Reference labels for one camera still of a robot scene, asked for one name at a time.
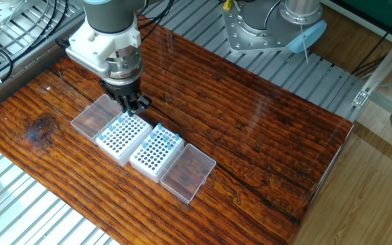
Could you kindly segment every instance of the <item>metal bracket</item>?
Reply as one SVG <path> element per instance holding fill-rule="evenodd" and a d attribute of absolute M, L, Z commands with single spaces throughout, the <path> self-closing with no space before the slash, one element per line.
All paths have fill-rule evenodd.
<path fill-rule="evenodd" d="M 359 91 L 358 95 L 353 99 L 352 105 L 358 108 L 362 108 L 367 102 L 370 94 L 365 91 Z"/>
<path fill-rule="evenodd" d="M 392 70 L 392 49 L 385 57 L 382 63 L 378 66 L 376 71 L 370 76 L 367 82 L 362 87 L 361 91 L 352 102 L 353 106 L 362 107 L 367 98 L 378 88 L 379 84 L 387 77 Z"/>

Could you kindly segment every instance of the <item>black cable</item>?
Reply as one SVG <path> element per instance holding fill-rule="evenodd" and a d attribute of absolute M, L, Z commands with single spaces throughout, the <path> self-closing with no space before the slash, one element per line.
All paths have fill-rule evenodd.
<path fill-rule="evenodd" d="M 155 26 L 142 38 L 142 42 L 149 37 L 150 34 L 152 34 L 154 32 L 154 30 L 156 29 L 156 27 L 160 24 L 160 22 L 162 21 L 163 18 L 160 18 L 158 20 L 158 22 L 155 24 Z"/>
<path fill-rule="evenodd" d="M 67 6 L 68 6 L 67 0 L 65 0 L 65 7 L 63 9 L 63 14 L 60 17 L 60 20 L 57 21 L 57 23 L 54 25 L 54 28 L 52 28 L 52 30 L 47 34 L 48 37 L 50 37 L 52 34 L 54 34 L 54 32 L 59 28 L 59 26 L 63 22 L 62 20 L 66 17 Z"/>
<path fill-rule="evenodd" d="M 281 2 L 281 0 L 277 1 L 275 3 L 275 5 L 273 5 L 273 7 L 270 9 L 269 14 L 267 14 L 267 17 L 265 17 L 264 27 L 267 26 L 267 22 L 269 21 L 270 15 L 275 10 L 275 8 L 279 5 L 280 2 Z"/>
<path fill-rule="evenodd" d="M 13 61 L 10 58 L 10 55 L 8 55 L 8 53 L 6 53 L 4 50 L 0 49 L 0 53 L 3 54 L 7 58 L 9 66 L 10 66 L 10 68 L 9 68 L 7 74 L 5 75 L 5 77 L 1 79 L 1 81 L 4 82 L 11 76 L 11 74 L 13 72 Z"/>
<path fill-rule="evenodd" d="M 153 20 L 151 20 L 150 22 L 148 22 L 148 23 L 146 23 L 146 24 L 141 25 L 141 26 L 139 27 L 139 30 L 140 30 L 140 29 L 143 29 L 143 28 L 146 28 L 146 27 L 149 27 L 149 26 L 152 25 L 153 23 L 156 23 L 157 20 L 159 20 L 160 18 L 166 17 L 166 15 L 169 14 L 170 9 L 172 8 L 172 5 L 173 5 L 173 4 L 174 4 L 174 0 L 169 0 L 169 3 L 167 4 L 166 8 L 165 8 L 157 17 L 155 17 Z"/>
<path fill-rule="evenodd" d="M 11 67 L 13 67 L 13 64 L 16 62 L 16 61 L 18 61 L 19 59 L 21 59 L 23 56 L 25 56 L 26 54 L 28 54 L 30 51 L 32 51 L 32 49 L 34 49 L 34 47 L 36 47 L 37 45 L 39 45 L 39 44 L 41 44 L 41 43 L 43 43 L 44 41 L 46 41 L 46 39 L 50 36 L 50 34 L 52 34 L 54 31 L 56 31 L 57 30 L 57 28 L 59 27 L 59 25 L 61 24 L 61 22 L 62 22 L 62 20 L 64 19 L 64 17 L 65 17 L 65 13 L 66 13 L 66 11 L 67 11 L 67 6 L 68 6 L 68 3 L 67 3 L 67 0 L 65 0 L 65 9 L 64 9 L 64 13 L 63 13 L 63 15 L 61 16 L 61 18 L 60 18 L 60 20 L 56 23 L 56 25 L 54 26 L 54 28 L 51 30 L 51 32 L 49 32 L 49 34 L 47 34 L 46 35 L 46 37 L 45 38 L 42 38 L 41 40 L 39 40 L 36 44 L 34 44 L 38 39 L 39 39 L 39 37 L 40 36 L 42 36 L 45 32 L 46 32 L 46 29 L 51 25 L 51 23 L 52 23 L 52 21 L 54 20 L 54 17 L 55 17 L 55 13 L 56 13 L 56 9 L 57 9 L 57 0 L 55 0 L 55 2 L 54 2 L 54 10 L 52 11 L 52 15 L 51 15 L 51 17 L 50 17 L 50 20 L 48 21 L 48 23 L 46 24 L 46 26 L 45 26 L 45 28 L 42 30 L 42 32 L 37 36 L 37 39 L 22 53 L 22 54 L 20 54 L 19 56 L 17 56 L 15 59 L 13 59 L 13 60 L 11 60 L 10 59 L 10 61 L 11 61 L 11 63 L 9 63 L 8 65 L 5 65 L 4 67 L 2 67 L 0 70 L 4 70 L 5 68 L 7 68 L 9 65 L 11 65 Z"/>
<path fill-rule="evenodd" d="M 146 0 L 146 5 L 142 8 L 142 10 L 140 10 L 137 17 L 141 16 L 143 12 L 145 12 L 145 10 L 148 8 L 148 6 L 149 6 L 149 0 Z"/>
<path fill-rule="evenodd" d="M 360 70 L 358 70 L 356 73 L 353 73 L 353 75 L 362 77 L 365 74 L 372 72 L 380 65 L 380 63 L 384 60 L 385 57 L 386 57 L 386 55 L 381 56 L 381 57 L 375 59 L 374 61 L 372 61 L 366 65 L 363 65 L 363 67 Z"/>
<path fill-rule="evenodd" d="M 372 55 L 372 53 L 379 47 L 379 45 L 380 45 L 381 43 L 384 42 L 384 40 L 385 40 L 385 38 L 388 36 L 388 34 L 389 34 L 389 33 L 387 32 L 387 33 L 385 33 L 385 35 L 382 36 L 382 38 L 381 38 L 381 39 L 379 40 L 379 42 L 373 47 L 373 49 L 368 53 L 368 55 L 358 64 L 358 66 L 356 66 L 356 68 L 353 70 L 352 74 L 355 74 L 355 73 L 357 73 L 357 72 L 360 70 L 362 64 Z"/>
<path fill-rule="evenodd" d="M 54 17 L 55 17 L 55 13 L 57 11 L 57 0 L 54 0 L 54 10 L 52 11 L 51 17 L 48 21 L 48 23 L 46 23 L 45 28 L 42 30 L 42 32 L 37 36 L 37 39 L 28 47 L 29 48 L 33 48 L 35 47 L 37 44 L 35 44 L 35 42 L 46 32 L 46 29 L 52 24 L 52 21 L 54 21 Z"/>
<path fill-rule="evenodd" d="M 365 64 L 365 65 L 362 65 L 366 60 L 368 60 L 368 58 L 370 58 L 370 56 L 371 56 L 371 55 L 373 54 L 373 52 L 379 47 L 379 45 L 380 45 L 381 43 L 384 42 L 384 40 L 385 40 L 385 38 L 386 38 L 387 36 L 388 36 L 388 33 L 385 33 L 385 35 L 383 35 L 383 36 L 380 38 L 379 42 L 372 48 L 372 50 L 367 54 L 367 56 L 365 56 L 364 59 L 362 59 L 362 61 L 356 66 L 356 68 L 353 70 L 352 74 L 357 73 L 357 72 L 361 69 L 361 67 L 364 67 L 364 66 L 366 66 L 366 65 L 369 64 L 369 63 L 367 63 L 367 64 Z"/>

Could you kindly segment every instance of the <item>glossy wood surface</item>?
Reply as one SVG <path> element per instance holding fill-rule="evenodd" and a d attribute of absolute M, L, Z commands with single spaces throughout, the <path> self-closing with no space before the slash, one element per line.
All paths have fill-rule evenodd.
<path fill-rule="evenodd" d="M 141 117 L 217 161 L 190 205 L 71 127 L 103 92 L 68 58 L 0 105 L 1 153 L 123 244 L 291 243 L 352 124 L 164 28 L 142 54 Z"/>

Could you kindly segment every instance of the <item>wooden tabletop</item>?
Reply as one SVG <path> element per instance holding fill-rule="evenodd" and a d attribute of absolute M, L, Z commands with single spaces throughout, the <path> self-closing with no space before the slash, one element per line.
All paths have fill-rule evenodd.
<path fill-rule="evenodd" d="M 123 244 L 290 244 L 352 124 L 162 27 L 142 55 L 141 117 L 217 161 L 189 205 L 72 128 L 103 91 L 67 57 L 0 105 L 0 152 Z"/>

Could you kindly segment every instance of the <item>metal grating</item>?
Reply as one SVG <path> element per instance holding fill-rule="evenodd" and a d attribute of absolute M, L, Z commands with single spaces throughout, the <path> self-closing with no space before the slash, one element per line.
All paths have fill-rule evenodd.
<path fill-rule="evenodd" d="M 0 244 L 112 244 L 0 153 Z"/>
<path fill-rule="evenodd" d="M 156 16 L 166 5 L 154 4 L 145 11 L 146 17 Z M 47 11 L 39 26 L 28 31 L 45 6 L 40 3 L 14 19 L 0 36 L 0 48 L 16 56 L 28 46 L 49 20 Z M 80 6 L 80 1 L 71 0 L 67 16 L 79 13 Z M 304 54 L 287 51 L 231 53 L 221 10 L 217 0 L 177 0 L 162 25 L 322 108 L 356 120 L 360 110 L 350 103 L 362 81 L 312 53 L 308 53 L 309 63 Z M 117 242 L 0 154 L 0 244 Z"/>
<path fill-rule="evenodd" d="M 57 20 L 61 18 L 64 11 L 64 1 L 57 1 L 57 12 L 55 18 L 50 24 L 48 31 L 52 30 L 57 24 Z M 43 37 L 39 37 L 39 34 L 48 24 L 50 17 L 54 9 L 54 1 L 40 1 L 38 4 L 30 7 L 22 14 L 16 16 L 3 28 L 0 25 L 0 49 L 7 52 L 13 59 L 21 55 L 35 40 L 39 40 Z M 67 11 L 65 13 L 66 21 L 70 20 L 70 17 L 74 13 L 79 12 L 81 7 L 68 2 Z M 8 71 L 6 68 L 4 71 L 2 67 L 7 65 L 6 58 L 0 54 L 0 77 L 4 76 Z"/>

